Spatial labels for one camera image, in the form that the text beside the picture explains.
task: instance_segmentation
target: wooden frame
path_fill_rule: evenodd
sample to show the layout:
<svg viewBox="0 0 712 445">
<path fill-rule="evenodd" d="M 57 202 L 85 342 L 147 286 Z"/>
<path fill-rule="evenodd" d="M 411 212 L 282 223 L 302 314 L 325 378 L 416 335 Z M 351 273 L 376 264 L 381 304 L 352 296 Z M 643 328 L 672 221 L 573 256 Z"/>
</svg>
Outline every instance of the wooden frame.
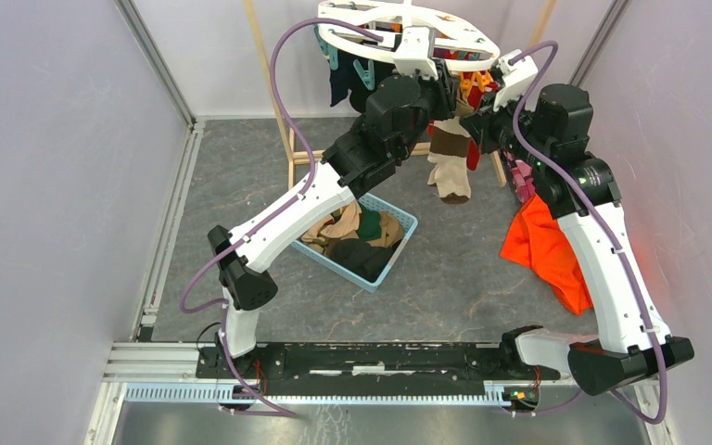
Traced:
<svg viewBox="0 0 712 445">
<path fill-rule="evenodd" d="M 536 26 L 534 26 L 533 32 L 531 33 L 530 39 L 528 40 L 528 46 L 536 45 L 541 41 L 541 37 L 544 35 L 544 31 L 547 29 L 547 23 L 550 21 L 550 16 L 553 14 L 555 9 L 555 3 L 557 0 L 545 0 L 544 5 L 542 5 L 539 17 L 536 20 Z M 266 50 L 263 44 L 263 36 L 261 33 L 261 27 L 258 24 L 258 19 L 255 15 L 255 7 L 252 5 L 252 0 L 242 0 L 244 3 L 244 9 L 247 12 L 247 18 L 249 21 L 249 27 L 252 30 L 252 40 L 255 43 L 255 48 L 258 51 L 258 58 L 261 60 L 261 66 L 263 68 L 263 77 L 266 81 L 266 87 L 269 90 L 269 97 L 272 99 L 272 105 L 274 108 L 274 116 L 277 119 L 277 127 L 280 131 L 280 135 L 283 141 L 283 147 L 285 148 L 287 156 L 287 188 L 288 190 L 293 187 L 296 183 L 296 166 L 305 165 L 310 163 L 310 159 L 307 153 L 304 151 L 296 151 L 296 135 L 293 129 L 290 131 L 286 130 L 286 123 L 280 114 L 280 108 L 277 106 L 277 102 L 274 96 L 271 94 L 272 84 L 271 77 L 269 73 L 269 59 L 266 57 Z M 422 142 L 416 145 L 413 150 L 413 154 L 416 156 L 423 156 L 429 153 L 429 142 Z M 312 152 L 315 155 L 315 159 L 320 159 L 323 155 L 323 150 L 316 150 Z M 506 185 L 506 174 L 503 171 L 503 166 L 501 164 L 501 158 L 497 151 L 492 152 L 490 155 L 492 160 L 492 165 L 495 169 L 495 175 L 498 178 L 498 185 L 503 187 Z"/>
</svg>

